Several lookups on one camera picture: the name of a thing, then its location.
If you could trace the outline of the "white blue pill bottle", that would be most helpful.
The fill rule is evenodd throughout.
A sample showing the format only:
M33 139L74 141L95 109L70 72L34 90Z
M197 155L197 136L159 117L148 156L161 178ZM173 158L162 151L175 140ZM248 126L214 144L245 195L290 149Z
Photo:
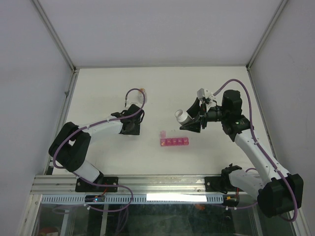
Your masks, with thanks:
M187 111L177 110L175 112L175 118L180 125L184 125L192 120Z

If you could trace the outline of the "pink pill organizer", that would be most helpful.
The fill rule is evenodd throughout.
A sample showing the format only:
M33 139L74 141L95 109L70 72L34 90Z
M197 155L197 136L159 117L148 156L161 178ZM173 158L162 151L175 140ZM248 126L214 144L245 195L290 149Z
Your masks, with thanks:
M176 146L188 146L188 137L168 137L165 131L160 131L160 146L161 147L176 147Z

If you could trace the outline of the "clear glass pill bottle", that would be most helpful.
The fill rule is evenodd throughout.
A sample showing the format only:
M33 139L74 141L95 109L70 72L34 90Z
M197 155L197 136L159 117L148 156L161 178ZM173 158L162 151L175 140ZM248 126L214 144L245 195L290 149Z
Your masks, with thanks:
M139 100L139 103L141 103L141 104L147 103L148 97L147 97L146 91L142 92L142 91L139 90L139 92L138 92L138 100Z

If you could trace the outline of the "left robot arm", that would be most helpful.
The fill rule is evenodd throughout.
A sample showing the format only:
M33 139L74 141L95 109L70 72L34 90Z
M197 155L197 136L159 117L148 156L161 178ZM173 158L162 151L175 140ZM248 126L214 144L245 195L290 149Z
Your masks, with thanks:
M140 124L145 112L132 104L122 112L115 112L102 121L78 126L67 122L51 144L48 153L62 168L86 180L86 185L97 191L102 188L103 173L86 160L92 142L110 135L140 135Z

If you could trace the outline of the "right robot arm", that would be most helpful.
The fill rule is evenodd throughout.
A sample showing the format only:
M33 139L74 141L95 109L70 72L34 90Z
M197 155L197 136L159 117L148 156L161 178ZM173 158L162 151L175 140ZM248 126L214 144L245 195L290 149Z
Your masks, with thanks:
M212 94L200 89L193 105L186 111L177 110L175 117L180 130L195 133L200 133L209 122L220 122L224 133L246 154L259 174L254 177L242 167L230 164L210 184L212 189L224 194L235 188L245 191L269 218L289 211L297 214L302 205L304 182L299 174L292 175L264 150L251 121L242 114L242 104L237 90L226 90L221 105L217 105Z

